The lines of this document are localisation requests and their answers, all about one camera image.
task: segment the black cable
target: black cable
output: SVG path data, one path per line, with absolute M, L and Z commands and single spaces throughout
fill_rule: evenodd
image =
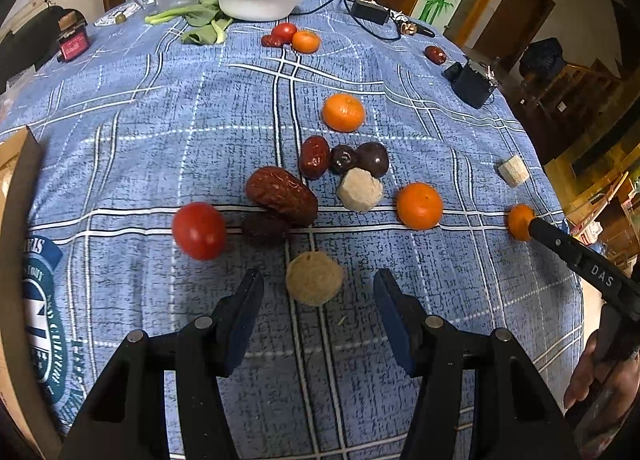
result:
M 309 14 L 313 14 L 315 12 L 317 12 L 318 10 L 322 10 L 322 8 L 324 8 L 325 6 L 327 6 L 328 4 L 334 2 L 335 0 L 329 0 L 326 3 L 321 4 L 318 8 L 314 8 L 313 10 L 310 10 L 309 12 L 296 12 L 296 13 L 291 13 L 289 15 L 309 15 Z
M 329 5 L 330 3 L 334 2 L 335 0 L 329 0 L 326 3 L 321 4 L 319 7 L 314 8 L 313 10 L 310 10 L 308 12 L 297 12 L 297 13 L 291 13 L 290 15 L 309 15 L 309 14 L 313 14 L 319 10 L 322 10 L 322 8 L 324 8 L 325 6 Z M 349 5 L 347 3 L 347 0 L 342 0 L 342 2 L 344 3 L 344 7 L 347 9 L 347 12 L 349 13 L 349 15 L 351 16 L 351 18 L 356 21 L 356 24 L 362 28 L 366 33 L 373 35 L 373 37 L 375 37 L 376 39 L 380 39 L 381 41 L 385 41 L 385 42 L 393 42 L 393 41 L 398 41 L 400 40 L 400 38 L 402 37 L 402 34 L 400 33 L 400 25 L 398 23 L 396 23 L 395 21 L 392 20 L 392 22 L 396 25 L 396 31 L 397 31 L 397 36 L 396 37 L 382 37 L 380 35 L 378 35 L 377 33 L 373 32 L 372 30 L 370 30 L 369 28 L 367 28 L 366 26 L 364 26 L 364 24 L 362 24 L 360 22 L 360 20 L 354 16 L 353 12 L 351 11 L 351 9 L 349 8 Z
M 400 33 L 400 25 L 398 23 L 396 23 L 395 21 L 393 21 L 393 20 L 392 20 L 392 23 L 394 25 L 396 25 L 396 32 L 397 32 L 397 36 L 396 37 L 393 37 L 393 38 L 391 38 L 391 37 L 382 37 L 382 36 L 379 36 L 377 33 L 372 32 L 366 26 L 364 26 L 364 24 L 362 24 L 356 16 L 354 16 L 353 12 L 349 8 L 349 5 L 347 4 L 347 0 L 342 0 L 342 2 L 344 3 L 344 7 L 347 9 L 347 12 L 349 13 L 349 15 L 351 16 L 351 18 L 354 21 L 356 21 L 358 26 L 360 26 L 360 28 L 362 28 L 365 32 L 368 32 L 371 35 L 373 35 L 373 37 L 375 37 L 376 39 L 380 39 L 381 41 L 393 42 L 393 41 L 399 41 L 400 38 L 402 37 L 402 34 Z

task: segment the green vegetable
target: green vegetable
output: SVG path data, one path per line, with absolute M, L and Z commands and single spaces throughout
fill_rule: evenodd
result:
M 223 19 L 218 19 L 217 21 L 212 21 L 211 26 L 218 34 L 218 39 L 216 39 L 216 45 L 222 44 L 226 40 L 225 30 L 226 28 L 233 22 L 231 17 L 225 17 Z
M 184 14 L 183 17 L 190 26 L 200 27 L 209 24 L 214 21 L 216 16 L 220 13 L 220 8 L 216 8 L 215 10 L 206 8 L 205 6 L 201 6 L 200 8 L 201 10 L 187 12 Z
M 150 25 L 159 25 L 162 23 L 166 23 L 171 19 L 175 19 L 178 16 L 182 16 L 188 13 L 197 13 L 202 10 L 202 5 L 187 5 L 181 6 L 179 8 L 171 8 L 171 10 L 165 10 L 156 15 L 148 15 L 145 17 L 145 23 Z
M 204 6 L 218 6 L 218 0 L 198 0 Z
M 231 17 L 223 16 L 210 24 L 189 30 L 182 34 L 182 42 L 196 45 L 219 45 L 225 42 L 225 29 L 233 22 Z

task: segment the tomato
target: tomato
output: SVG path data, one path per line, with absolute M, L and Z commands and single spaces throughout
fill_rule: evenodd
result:
M 320 47 L 320 38 L 309 30 L 300 30 L 293 34 L 292 48 L 301 54 L 312 54 Z
M 212 205 L 193 202 L 174 214 L 171 223 L 174 240 L 193 259 L 214 259 L 225 246 L 226 226 Z
M 267 48 L 282 48 L 284 39 L 275 35 L 263 35 L 262 39 L 260 39 L 260 44 Z
M 291 40 L 293 39 L 293 34 L 297 31 L 298 29 L 296 26 L 291 23 L 280 23 L 271 30 L 271 35 L 275 35 L 276 37 L 283 39 L 286 45 L 290 45 Z

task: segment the tan round ball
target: tan round ball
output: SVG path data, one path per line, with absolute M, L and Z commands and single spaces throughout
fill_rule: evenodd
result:
M 338 293 L 344 271 L 322 251 L 305 252 L 287 266 L 289 295 L 309 306 L 320 306 Z

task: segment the table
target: table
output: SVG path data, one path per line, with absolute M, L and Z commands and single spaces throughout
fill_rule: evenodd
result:
M 204 47 L 180 44 L 184 21 L 150 27 L 141 13 L 92 29 L 91 49 L 68 64 L 48 62 L 0 125 L 4 140 L 28 123 L 46 151 L 29 223 L 30 237 L 49 252 L 50 282 L 25 290 L 25 303 L 36 371 L 63 431 L 127 332 L 180 328 L 252 266 L 265 277 L 264 303 L 244 362 L 220 382 L 241 458 L 398 455 L 418 381 L 396 365 L 376 312 L 370 288 L 380 267 L 460 329 L 510 328 L 561 397 L 581 351 L 582 293 L 555 255 L 506 230 L 516 203 L 556 224 L 564 218 L 504 98 L 496 93 L 479 110 L 463 104 L 443 67 L 422 54 L 434 43 L 463 60 L 440 35 L 379 41 L 339 1 L 292 21 L 318 32 L 318 52 L 262 48 L 273 24 L 232 24 L 225 43 Z M 366 107 L 355 133 L 335 133 L 319 118 L 338 91 Z M 238 234 L 242 216 L 256 210 L 244 181 L 265 165 L 297 173 L 300 143 L 317 134 L 331 146 L 386 145 L 382 203 L 349 212 L 335 196 L 338 178 L 325 175 L 310 183 L 320 205 L 313 227 L 287 245 L 252 249 Z M 516 189 L 496 172 L 513 154 L 531 175 Z M 394 195 L 413 181 L 430 183 L 444 200 L 430 231 L 409 231 L 396 218 Z M 225 217 L 228 249 L 215 261 L 193 261 L 173 242 L 172 216 L 191 201 L 210 202 Z M 313 248 L 346 273 L 338 296 L 318 309 L 292 302 L 284 287 L 287 263 Z M 42 256 L 33 250 L 29 258 Z M 174 387 L 166 389 L 167 422 L 180 459 Z

